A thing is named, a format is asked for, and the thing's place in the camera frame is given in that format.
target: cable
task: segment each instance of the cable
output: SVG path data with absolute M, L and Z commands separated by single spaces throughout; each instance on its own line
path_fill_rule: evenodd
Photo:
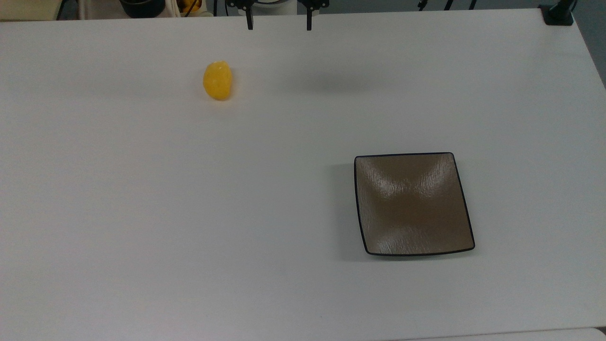
M 185 14 L 186 18 L 189 16 L 189 13 L 191 13 L 191 10 L 193 10 L 193 7 L 196 5 L 196 2 L 198 2 L 198 0 L 195 0 L 194 2 L 191 3 L 190 9 Z
M 428 2 L 428 0 L 419 1 L 419 4 L 417 5 L 417 7 L 419 7 L 419 12 L 422 11 L 423 8 L 425 8 L 425 6 L 427 6 L 427 2 Z

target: brown plate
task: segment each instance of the brown plate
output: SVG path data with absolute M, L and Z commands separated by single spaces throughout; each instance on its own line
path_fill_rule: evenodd
M 475 247 L 452 153 L 356 157 L 354 178 L 367 253 L 437 255 Z

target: yellow object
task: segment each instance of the yellow object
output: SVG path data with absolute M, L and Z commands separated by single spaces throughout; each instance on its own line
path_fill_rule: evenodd
M 202 81 L 206 93 L 216 100 L 226 100 L 231 91 L 231 70 L 226 61 L 216 61 L 206 67 Z

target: black clamp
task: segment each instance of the black clamp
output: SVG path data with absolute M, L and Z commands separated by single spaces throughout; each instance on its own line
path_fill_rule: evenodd
M 311 13 L 320 8 L 326 8 L 330 5 L 329 0 L 298 0 L 307 8 L 307 30 L 311 31 Z
M 253 29 L 253 14 L 250 11 L 250 8 L 253 7 L 255 0 L 226 0 L 227 5 L 229 7 L 237 7 L 240 10 L 243 10 L 246 13 L 246 22 L 248 24 L 248 29 Z

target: table surface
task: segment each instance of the table surface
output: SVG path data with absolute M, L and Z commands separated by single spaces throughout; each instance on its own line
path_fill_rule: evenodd
M 606 91 L 539 10 L 0 24 L 0 338 L 606 325 Z M 201 86 L 225 59 L 228 101 Z M 476 249 L 362 246 L 357 155 L 453 152 Z

